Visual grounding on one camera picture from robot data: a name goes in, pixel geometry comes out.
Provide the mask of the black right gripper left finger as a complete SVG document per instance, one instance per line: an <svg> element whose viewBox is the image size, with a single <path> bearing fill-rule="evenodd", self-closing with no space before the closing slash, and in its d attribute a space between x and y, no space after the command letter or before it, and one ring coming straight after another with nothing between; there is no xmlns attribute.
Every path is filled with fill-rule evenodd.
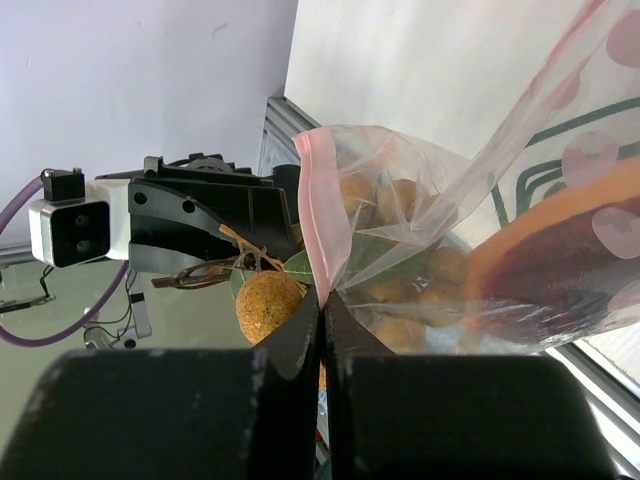
<svg viewBox="0 0 640 480"><path fill-rule="evenodd" d="M43 373L5 479L310 479L320 309L250 349L76 350Z"/></svg>

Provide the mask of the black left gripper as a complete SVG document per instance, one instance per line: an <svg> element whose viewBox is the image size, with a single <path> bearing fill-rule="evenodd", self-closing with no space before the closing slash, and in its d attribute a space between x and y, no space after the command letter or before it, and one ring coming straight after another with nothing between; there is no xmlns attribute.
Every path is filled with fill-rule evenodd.
<svg viewBox="0 0 640 480"><path fill-rule="evenodd" d="M299 166L281 165L260 177L219 154L148 156L140 170L101 175L94 195L110 205L108 256L162 275L236 257L247 244L286 261L299 250L299 176Z"/></svg>

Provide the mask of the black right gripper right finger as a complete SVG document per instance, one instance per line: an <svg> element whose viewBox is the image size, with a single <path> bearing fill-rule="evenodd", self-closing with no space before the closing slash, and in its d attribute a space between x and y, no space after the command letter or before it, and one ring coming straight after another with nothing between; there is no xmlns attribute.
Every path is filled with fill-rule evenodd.
<svg viewBox="0 0 640 480"><path fill-rule="evenodd" d="M397 355L324 308L336 479L613 479L581 386L547 356Z"/></svg>

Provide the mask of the longan bunch with leaves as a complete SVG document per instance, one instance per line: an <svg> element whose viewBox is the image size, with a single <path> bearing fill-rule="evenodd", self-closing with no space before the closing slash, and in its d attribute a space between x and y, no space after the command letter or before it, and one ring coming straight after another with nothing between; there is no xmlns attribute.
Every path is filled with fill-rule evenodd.
<svg viewBox="0 0 640 480"><path fill-rule="evenodd" d="M280 325L308 289L337 292L350 313L400 353L475 351L463 326L462 253L428 231L441 188L425 175L362 170L310 183L314 222L286 261L252 244L236 257L153 280L155 288L195 290L230 282L247 339Z"/></svg>

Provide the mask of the clear zip bag pink dots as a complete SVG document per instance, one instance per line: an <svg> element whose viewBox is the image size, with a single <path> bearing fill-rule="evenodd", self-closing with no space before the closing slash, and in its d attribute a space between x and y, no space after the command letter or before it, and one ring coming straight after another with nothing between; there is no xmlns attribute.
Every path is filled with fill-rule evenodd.
<svg viewBox="0 0 640 480"><path fill-rule="evenodd" d="M534 134L639 98L637 2L303 1L285 93L320 124L294 140L303 236L329 219L314 209L315 179L387 171L441 188L428 231L463 256L462 324L478 336L466 354L536 352L638 322L639 298L604 327L535 345L463 322L469 254L514 221L498 226L491 191ZM564 188L616 157L564 157Z"/></svg>

